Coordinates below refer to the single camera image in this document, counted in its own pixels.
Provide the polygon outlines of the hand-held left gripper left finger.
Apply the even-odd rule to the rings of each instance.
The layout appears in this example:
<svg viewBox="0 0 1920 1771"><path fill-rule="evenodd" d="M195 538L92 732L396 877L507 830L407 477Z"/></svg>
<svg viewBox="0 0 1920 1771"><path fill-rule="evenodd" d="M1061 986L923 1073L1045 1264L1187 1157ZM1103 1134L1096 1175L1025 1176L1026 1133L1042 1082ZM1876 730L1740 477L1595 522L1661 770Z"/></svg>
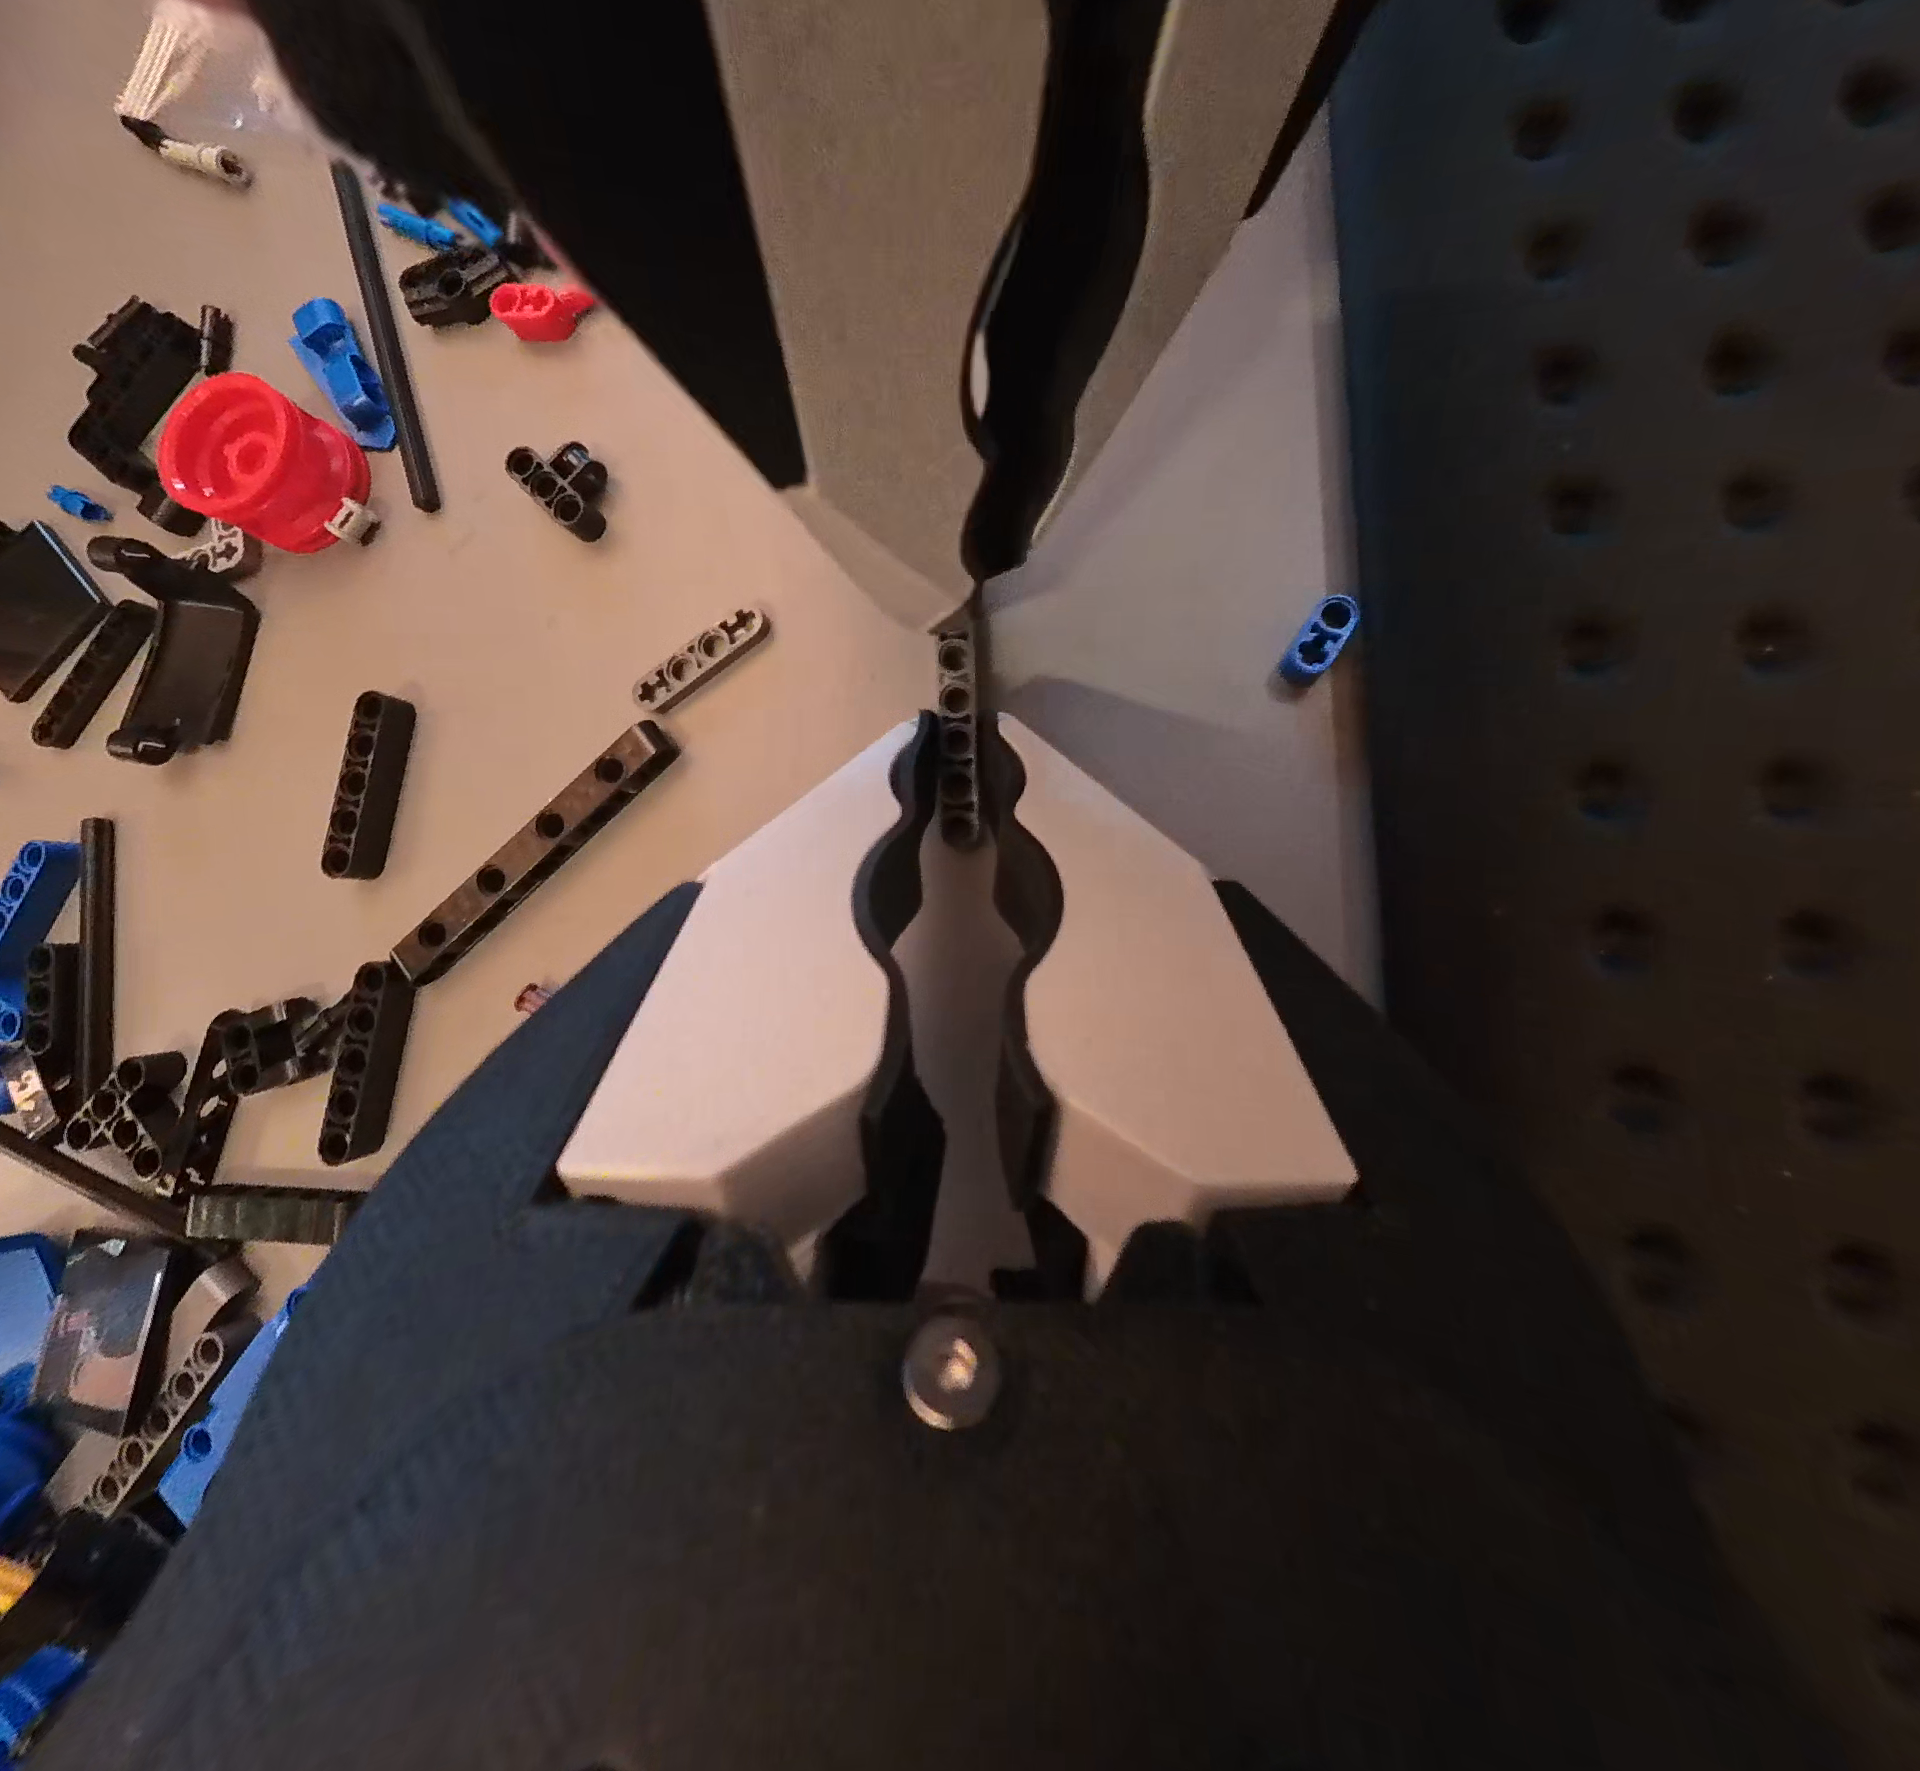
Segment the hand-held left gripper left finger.
<svg viewBox="0 0 1920 1771"><path fill-rule="evenodd" d="M911 1298L947 1129L915 1069L935 721L909 721L721 857L561 1157L574 1199L809 1254L831 1298Z"/></svg>

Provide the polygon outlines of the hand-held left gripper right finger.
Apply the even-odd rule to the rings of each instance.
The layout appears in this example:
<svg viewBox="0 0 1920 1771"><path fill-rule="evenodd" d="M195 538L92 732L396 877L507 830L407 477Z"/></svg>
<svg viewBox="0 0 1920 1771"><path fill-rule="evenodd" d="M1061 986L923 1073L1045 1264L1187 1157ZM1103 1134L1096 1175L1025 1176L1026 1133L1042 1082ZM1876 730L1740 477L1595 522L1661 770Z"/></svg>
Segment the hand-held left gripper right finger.
<svg viewBox="0 0 1920 1771"><path fill-rule="evenodd" d="M987 814L997 1139L1042 1281L1101 1292L1143 1231L1336 1205L1359 1168L1206 863L1008 714Z"/></svg>

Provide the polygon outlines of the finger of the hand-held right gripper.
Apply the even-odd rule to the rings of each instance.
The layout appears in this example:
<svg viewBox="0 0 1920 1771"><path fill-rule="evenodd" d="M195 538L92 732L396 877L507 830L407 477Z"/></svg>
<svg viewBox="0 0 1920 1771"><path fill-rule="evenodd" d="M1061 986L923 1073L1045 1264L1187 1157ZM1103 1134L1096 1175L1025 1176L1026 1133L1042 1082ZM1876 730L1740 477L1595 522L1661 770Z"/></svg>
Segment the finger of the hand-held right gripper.
<svg viewBox="0 0 1920 1771"><path fill-rule="evenodd" d="M1026 192L976 311L976 581L1012 572L1260 206L1371 0L1045 0Z"/></svg>
<svg viewBox="0 0 1920 1771"><path fill-rule="evenodd" d="M703 0L813 540L901 623L983 581L1004 456L1084 396L1061 0Z"/></svg>

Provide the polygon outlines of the dark grey seven-hole beam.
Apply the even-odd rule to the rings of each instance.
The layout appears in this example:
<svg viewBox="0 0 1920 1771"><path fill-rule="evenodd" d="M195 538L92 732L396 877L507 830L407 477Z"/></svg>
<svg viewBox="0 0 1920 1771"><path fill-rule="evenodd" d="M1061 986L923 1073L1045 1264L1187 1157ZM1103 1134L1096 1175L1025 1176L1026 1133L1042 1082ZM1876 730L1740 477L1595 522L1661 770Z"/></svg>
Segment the dark grey seven-hole beam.
<svg viewBox="0 0 1920 1771"><path fill-rule="evenodd" d="M985 841L983 744L992 714L992 654L983 589L950 614L935 637L941 721L941 834L950 848L972 851Z"/></svg>

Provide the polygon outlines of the black perpendicular connector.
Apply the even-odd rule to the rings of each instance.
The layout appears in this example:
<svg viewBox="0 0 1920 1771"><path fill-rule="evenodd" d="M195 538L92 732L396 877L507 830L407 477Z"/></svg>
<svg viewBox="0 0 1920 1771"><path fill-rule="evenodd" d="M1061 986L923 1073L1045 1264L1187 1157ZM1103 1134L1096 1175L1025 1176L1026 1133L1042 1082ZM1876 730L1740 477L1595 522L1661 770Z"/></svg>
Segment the black perpendicular connector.
<svg viewBox="0 0 1920 1771"><path fill-rule="evenodd" d="M447 249L396 279L407 314L418 329L476 329L494 318L494 295L514 270L494 249Z"/></svg>

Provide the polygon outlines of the clear plastic bag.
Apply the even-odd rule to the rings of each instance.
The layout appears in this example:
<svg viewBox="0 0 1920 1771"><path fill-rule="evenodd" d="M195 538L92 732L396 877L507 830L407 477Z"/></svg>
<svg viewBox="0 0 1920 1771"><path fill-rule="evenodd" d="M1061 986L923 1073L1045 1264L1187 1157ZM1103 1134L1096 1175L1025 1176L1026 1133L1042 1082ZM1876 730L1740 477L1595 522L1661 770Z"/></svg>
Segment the clear plastic bag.
<svg viewBox="0 0 1920 1771"><path fill-rule="evenodd" d="M116 120L195 142L290 136L326 142L252 19L194 0L153 0Z"/></svg>

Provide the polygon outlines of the long black beam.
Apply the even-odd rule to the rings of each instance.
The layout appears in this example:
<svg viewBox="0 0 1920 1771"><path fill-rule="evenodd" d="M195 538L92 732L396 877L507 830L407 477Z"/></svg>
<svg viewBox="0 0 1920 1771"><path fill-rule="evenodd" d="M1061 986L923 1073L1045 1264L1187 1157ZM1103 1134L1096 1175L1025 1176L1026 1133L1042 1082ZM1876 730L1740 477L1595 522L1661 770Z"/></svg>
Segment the long black beam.
<svg viewBox="0 0 1920 1771"><path fill-rule="evenodd" d="M661 722L641 721L622 730L393 948L393 965L412 988L439 982L678 759L681 744Z"/></svg>

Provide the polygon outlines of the white pin with black tip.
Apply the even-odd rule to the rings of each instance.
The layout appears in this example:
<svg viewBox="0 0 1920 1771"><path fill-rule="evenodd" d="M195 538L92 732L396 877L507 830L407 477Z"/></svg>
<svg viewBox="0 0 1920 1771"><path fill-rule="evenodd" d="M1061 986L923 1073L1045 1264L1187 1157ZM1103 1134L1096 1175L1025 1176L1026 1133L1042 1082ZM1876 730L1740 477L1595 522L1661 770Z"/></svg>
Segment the white pin with black tip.
<svg viewBox="0 0 1920 1771"><path fill-rule="evenodd" d="M252 190L252 168L229 147L170 136L153 120L119 116L119 125L144 149L149 149L162 164L170 164L175 170L211 177L211 183L218 183L224 190L233 190L233 192Z"/></svg>

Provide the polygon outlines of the long black axle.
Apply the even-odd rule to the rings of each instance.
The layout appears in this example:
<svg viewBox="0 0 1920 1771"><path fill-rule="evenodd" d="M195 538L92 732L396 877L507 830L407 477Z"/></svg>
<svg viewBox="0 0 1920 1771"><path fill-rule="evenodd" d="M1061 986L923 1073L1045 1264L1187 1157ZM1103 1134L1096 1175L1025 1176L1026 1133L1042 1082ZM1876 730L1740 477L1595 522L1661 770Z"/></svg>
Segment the long black axle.
<svg viewBox="0 0 1920 1771"><path fill-rule="evenodd" d="M332 158L328 173L332 173L339 217L348 242L348 257L361 283L361 299L362 299L362 314L374 342L374 367L388 387L388 403L396 416L396 442L403 456L409 499L418 513L439 513L445 488L439 488L435 451L418 419L412 367L409 367L409 354L396 318L393 279L374 239L366 190L347 158Z"/></svg>

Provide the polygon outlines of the blue curved panel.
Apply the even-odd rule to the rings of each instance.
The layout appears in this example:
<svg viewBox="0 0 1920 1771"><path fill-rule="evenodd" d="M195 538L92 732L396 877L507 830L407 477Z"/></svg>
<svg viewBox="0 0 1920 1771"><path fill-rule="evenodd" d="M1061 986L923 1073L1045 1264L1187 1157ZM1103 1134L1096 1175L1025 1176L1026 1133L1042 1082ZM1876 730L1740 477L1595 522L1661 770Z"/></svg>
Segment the blue curved panel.
<svg viewBox="0 0 1920 1771"><path fill-rule="evenodd" d="M388 455L400 448L388 387L336 297L312 297L293 308L290 349L361 451Z"/></svg>

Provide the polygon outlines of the long grey thin liftarm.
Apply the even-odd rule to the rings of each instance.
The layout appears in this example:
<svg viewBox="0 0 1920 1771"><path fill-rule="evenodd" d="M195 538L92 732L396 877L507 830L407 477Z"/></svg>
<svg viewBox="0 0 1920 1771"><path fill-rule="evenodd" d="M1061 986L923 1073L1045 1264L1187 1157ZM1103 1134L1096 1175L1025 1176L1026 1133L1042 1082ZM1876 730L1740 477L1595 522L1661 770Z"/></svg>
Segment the long grey thin liftarm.
<svg viewBox="0 0 1920 1771"><path fill-rule="evenodd" d="M696 697L709 681L738 666L771 637L771 614L764 607L738 607L703 633L696 633L681 651L661 655L635 681L635 710L643 717L666 717L681 703Z"/></svg>

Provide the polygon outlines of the blue two-hole beam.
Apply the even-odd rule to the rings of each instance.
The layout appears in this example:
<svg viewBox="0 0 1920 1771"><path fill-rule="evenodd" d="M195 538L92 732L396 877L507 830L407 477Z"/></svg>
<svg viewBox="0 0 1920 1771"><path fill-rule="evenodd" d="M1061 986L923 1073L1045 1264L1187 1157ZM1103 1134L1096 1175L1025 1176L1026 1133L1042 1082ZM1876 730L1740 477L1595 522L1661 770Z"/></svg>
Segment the blue two-hole beam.
<svg viewBox="0 0 1920 1771"><path fill-rule="evenodd" d="M1359 633L1361 607L1350 595L1333 589L1307 614L1293 637L1277 676L1290 692L1312 687L1348 651Z"/></svg>

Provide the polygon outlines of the black T-shaped beam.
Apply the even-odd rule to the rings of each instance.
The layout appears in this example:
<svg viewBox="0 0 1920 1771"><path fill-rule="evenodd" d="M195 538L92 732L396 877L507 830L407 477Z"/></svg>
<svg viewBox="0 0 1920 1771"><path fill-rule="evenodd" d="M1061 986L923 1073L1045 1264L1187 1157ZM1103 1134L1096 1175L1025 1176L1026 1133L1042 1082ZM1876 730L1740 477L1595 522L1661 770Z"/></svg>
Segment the black T-shaped beam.
<svg viewBox="0 0 1920 1771"><path fill-rule="evenodd" d="M552 455L535 448L514 448L504 456L507 475L532 497L558 530L577 540L602 540L609 533L603 497L611 487L609 466L585 442L567 441Z"/></svg>

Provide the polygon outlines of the red wheel hub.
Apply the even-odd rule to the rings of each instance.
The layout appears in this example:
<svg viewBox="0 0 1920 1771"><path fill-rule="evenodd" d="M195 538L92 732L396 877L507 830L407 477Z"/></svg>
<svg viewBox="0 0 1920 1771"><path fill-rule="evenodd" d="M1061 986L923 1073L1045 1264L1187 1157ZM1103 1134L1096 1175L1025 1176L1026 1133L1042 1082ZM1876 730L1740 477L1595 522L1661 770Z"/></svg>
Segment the red wheel hub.
<svg viewBox="0 0 1920 1771"><path fill-rule="evenodd" d="M162 419L156 477L181 511L288 554L354 540L374 522L366 455L239 370L202 378Z"/></svg>

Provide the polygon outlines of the black five-hole beam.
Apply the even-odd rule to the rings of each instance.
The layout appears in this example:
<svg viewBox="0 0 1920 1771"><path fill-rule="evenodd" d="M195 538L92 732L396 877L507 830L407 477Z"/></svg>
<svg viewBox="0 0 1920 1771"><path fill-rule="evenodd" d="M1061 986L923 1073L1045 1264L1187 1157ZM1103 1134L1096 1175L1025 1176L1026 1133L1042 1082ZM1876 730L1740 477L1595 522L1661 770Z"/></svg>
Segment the black five-hole beam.
<svg viewBox="0 0 1920 1771"><path fill-rule="evenodd" d="M412 744L417 707L388 692L361 692L326 822L328 880L376 880L388 869Z"/></svg>

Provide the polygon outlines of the short black axle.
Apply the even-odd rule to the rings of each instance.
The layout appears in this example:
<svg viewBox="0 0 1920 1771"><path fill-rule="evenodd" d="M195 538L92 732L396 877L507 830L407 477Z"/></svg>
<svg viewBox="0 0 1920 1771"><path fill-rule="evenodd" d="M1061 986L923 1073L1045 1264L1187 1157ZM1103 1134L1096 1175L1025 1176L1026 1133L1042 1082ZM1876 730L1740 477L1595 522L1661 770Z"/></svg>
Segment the short black axle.
<svg viewBox="0 0 1920 1771"><path fill-rule="evenodd" d="M116 1067L119 991L119 830L109 818L81 823L81 1039L77 1082L94 1098Z"/></svg>

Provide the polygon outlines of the black curved panel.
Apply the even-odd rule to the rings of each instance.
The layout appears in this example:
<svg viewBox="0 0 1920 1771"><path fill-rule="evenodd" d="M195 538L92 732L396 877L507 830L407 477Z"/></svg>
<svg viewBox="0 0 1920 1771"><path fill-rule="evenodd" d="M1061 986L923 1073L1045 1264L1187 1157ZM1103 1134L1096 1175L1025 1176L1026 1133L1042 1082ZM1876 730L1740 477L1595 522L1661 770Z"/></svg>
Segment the black curved panel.
<svg viewBox="0 0 1920 1771"><path fill-rule="evenodd" d="M258 640L252 598L200 558L170 558L124 533L94 538L88 563L130 581L156 607L132 703L106 740L109 753L156 770L229 744Z"/></svg>

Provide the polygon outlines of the black flat panel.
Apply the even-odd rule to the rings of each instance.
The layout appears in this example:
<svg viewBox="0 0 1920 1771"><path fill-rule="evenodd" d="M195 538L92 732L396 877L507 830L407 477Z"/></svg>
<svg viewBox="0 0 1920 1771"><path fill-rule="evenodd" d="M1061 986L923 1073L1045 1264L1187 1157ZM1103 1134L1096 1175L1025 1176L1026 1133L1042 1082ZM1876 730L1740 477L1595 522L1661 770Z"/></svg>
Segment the black flat panel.
<svg viewBox="0 0 1920 1771"><path fill-rule="evenodd" d="M3 538L3 697L31 703L109 618L109 598L45 523Z"/></svg>

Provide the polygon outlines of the black four-hole beam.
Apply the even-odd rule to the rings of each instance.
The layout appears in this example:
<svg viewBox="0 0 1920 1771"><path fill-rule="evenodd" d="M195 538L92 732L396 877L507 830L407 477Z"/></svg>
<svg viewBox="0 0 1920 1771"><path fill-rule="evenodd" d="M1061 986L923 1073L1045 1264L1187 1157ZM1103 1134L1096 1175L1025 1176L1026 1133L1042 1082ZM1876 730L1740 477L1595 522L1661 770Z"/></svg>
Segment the black four-hole beam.
<svg viewBox="0 0 1920 1771"><path fill-rule="evenodd" d="M119 600L85 643L81 655L31 722L31 744L69 751L97 721L109 696L156 633L162 611L144 600Z"/></svg>

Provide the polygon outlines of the blue angled beam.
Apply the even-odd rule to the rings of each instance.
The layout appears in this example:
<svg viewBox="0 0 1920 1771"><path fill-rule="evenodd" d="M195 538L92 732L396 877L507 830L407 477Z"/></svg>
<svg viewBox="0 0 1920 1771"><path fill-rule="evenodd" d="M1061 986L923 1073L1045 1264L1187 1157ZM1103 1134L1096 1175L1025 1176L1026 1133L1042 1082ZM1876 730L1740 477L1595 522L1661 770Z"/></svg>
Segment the blue angled beam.
<svg viewBox="0 0 1920 1771"><path fill-rule="evenodd" d="M3 1044L26 1032L27 957L45 943L81 880L85 846L35 837L3 869Z"/></svg>

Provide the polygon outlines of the black frame piece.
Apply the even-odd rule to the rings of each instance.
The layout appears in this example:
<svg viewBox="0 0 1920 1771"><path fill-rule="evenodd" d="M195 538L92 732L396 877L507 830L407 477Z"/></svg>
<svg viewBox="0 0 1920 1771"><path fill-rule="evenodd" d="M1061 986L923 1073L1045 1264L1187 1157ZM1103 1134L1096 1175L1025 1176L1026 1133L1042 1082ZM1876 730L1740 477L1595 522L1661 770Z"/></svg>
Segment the black frame piece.
<svg viewBox="0 0 1920 1771"><path fill-rule="evenodd" d="M156 434L195 380L232 370L233 334L233 318L218 304L186 321L132 295L73 345L92 383L66 441L166 533L195 538L208 517L162 488Z"/></svg>

